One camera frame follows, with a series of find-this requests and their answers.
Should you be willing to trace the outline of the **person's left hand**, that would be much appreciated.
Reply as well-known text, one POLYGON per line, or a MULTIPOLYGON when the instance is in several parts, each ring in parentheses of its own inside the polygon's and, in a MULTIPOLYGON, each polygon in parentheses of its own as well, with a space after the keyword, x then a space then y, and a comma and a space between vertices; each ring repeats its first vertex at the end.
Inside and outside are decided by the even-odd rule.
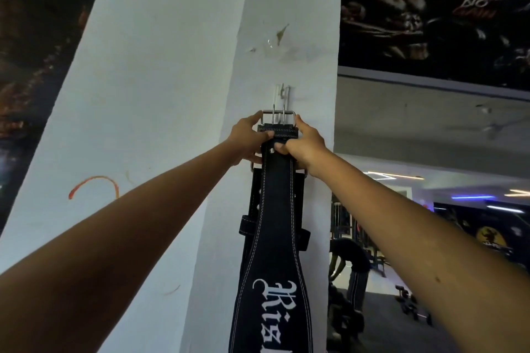
POLYGON ((245 160, 251 164, 261 164, 261 147, 253 142, 254 125, 262 120, 263 111, 259 110, 255 114, 240 119, 233 127, 226 143, 235 150, 232 166, 239 165, 245 160))

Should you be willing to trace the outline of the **person's right hand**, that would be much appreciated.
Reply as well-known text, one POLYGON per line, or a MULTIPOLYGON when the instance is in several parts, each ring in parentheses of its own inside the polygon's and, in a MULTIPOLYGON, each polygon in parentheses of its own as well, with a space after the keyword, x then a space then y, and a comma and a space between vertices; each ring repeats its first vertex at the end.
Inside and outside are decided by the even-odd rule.
POLYGON ((292 156, 302 169, 320 180, 323 179, 323 170, 327 167, 332 152, 326 147, 324 138, 314 127, 304 122, 300 115, 295 115, 295 125, 301 133, 298 155, 292 156))

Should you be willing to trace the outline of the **black lettered weightlifting belt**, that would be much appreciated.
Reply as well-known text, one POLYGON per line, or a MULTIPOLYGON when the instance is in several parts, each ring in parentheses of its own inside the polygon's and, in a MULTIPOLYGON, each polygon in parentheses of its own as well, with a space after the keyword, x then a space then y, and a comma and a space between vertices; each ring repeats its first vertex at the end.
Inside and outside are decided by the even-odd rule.
POLYGON ((308 291, 297 248, 294 208, 296 163, 274 150, 275 142, 297 139, 286 123, 293 111, 263 111, 258 131, 273 130, 264 143, 261 202, 252 247, 239 278, 228 353, 313 353, 308 291))

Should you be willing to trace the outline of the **person's right forearm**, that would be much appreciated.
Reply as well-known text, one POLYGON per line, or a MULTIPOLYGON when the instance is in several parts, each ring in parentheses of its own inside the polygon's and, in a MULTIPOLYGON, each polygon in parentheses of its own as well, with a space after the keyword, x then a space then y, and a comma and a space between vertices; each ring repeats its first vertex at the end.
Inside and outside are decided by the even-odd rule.
POLYGON ((462 353, 530 353, 530 276, 326 148, 308 160, 462 353))

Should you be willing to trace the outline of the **person's left forearm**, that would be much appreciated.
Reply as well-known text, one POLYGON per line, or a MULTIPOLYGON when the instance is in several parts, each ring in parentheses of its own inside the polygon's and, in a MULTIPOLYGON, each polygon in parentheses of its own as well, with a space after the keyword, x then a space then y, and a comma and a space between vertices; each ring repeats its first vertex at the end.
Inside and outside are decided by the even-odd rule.
POLYGON ((224 141, 0 274, 0 353, 97 353, 207 195, 255 150, 224 141))

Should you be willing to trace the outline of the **plain black weightlifting belt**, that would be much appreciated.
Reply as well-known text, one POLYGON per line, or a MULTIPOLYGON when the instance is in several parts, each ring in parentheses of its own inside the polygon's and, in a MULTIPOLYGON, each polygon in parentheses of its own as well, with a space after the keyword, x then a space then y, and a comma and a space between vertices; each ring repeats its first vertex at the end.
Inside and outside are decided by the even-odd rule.
MULTIPOLYGON (((261 202, 261 183, 262 183, 262 169, 254 168, 251 164, 251 171, 253 173, 252 188, 250 194, 250 203, 248 209, 248 215, 243 215, 239 234, 245 236, 242 262, 240 267, 240 277, 243 276, 245 270, 245 262, 250 253, 253 239, 255 237, 255 230, 258 222, 259 215, 259 204, 261 202)), ((307 170, 304 173, 295 172, 294 174, 294 208, 295 208, 295 220, 296 220, 296 238, 297 248, 299 251, 306 251, 308 248, 309 239, 311 236, 310 231, 302 228, 302 216, 303 216, 303 196, 304 196, 304 183, 308 175, 307 170)))

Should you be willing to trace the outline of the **black gym machine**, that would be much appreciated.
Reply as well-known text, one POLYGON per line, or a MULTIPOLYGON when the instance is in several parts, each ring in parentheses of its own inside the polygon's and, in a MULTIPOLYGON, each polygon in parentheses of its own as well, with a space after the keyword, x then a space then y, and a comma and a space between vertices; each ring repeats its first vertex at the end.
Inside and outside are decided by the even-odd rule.
POLYGON ((327 353, 362 353, 363 314, 333 283, 328 284, 327 353))

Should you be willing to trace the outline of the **dark bodybuilder poster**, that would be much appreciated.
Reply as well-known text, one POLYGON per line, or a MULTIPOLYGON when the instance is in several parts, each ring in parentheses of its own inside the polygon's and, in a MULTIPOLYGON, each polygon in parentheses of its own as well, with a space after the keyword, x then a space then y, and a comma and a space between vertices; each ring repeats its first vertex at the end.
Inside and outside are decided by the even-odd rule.
POLYGON ((339 66, 530 91, 530 0, 341 0, 339 66))

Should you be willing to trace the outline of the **grey ceiling fan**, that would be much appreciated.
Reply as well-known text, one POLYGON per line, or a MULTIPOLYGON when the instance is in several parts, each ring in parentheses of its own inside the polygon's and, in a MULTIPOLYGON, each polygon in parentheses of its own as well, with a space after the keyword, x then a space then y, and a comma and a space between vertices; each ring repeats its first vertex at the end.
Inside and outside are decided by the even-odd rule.
POLYGON ((469 132, 469 133, 482 133, 486 136, 488 140, 496 139, 499 134, 506 128, 510 126, 519 125, 525 122, 530 122, 530 108, 520 108, 520 107, 500 107, 497 110, 501 111, 520 111, 523 113, 521 117, 511 119, 505 122, 497 122, 494 118, 495 108, 491 105, 481 103, 475 105, 475 108, 478 109, 489 121, 480 126, 470 126, 470 125, 456 125, 445 127, 447 131, 454 132, 469 132))

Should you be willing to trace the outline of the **dark mural with yellow emblem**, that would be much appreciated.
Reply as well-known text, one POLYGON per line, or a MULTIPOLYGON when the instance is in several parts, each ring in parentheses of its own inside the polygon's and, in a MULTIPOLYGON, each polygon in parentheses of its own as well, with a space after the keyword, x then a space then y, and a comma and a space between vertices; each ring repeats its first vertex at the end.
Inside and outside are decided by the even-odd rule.
POLYGON ((530 274, 530 206, 487 202, 469 207, 435 202, 434 211, 530 274))

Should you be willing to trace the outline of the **metal wall hook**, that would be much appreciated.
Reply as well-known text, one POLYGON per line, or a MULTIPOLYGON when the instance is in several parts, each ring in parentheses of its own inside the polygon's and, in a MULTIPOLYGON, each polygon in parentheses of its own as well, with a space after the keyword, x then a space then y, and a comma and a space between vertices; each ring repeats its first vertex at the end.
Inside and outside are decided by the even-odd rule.
POLYGON ((282 84, 275 84, 274 87, 274 96, 273 96, 273 105, 277 106, 285 106, 287 109, 288 103, 289 103, 289 93, 290 93, 290 86, 286 85, 284 83, 282 84))

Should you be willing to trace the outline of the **grey weight machine frame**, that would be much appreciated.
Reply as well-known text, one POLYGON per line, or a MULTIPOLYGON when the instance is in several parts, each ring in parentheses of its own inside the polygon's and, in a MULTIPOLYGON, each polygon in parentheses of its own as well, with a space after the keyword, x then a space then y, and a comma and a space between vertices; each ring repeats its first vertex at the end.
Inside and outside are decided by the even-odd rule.
POLYGON ((330 219, 331 240, 349 238, 358 243, 363 243, 364 231, 359 222, 352 216, 339 199, 332 194, 331 219, 330 219))

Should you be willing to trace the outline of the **dark orange wall poster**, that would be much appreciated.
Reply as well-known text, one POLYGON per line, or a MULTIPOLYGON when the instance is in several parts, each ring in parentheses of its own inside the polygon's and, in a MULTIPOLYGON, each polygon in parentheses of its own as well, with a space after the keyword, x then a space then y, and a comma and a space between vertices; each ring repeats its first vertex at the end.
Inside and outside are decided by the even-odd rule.
POLYGON ((95 0, 0 0, 0 235, 95 0))

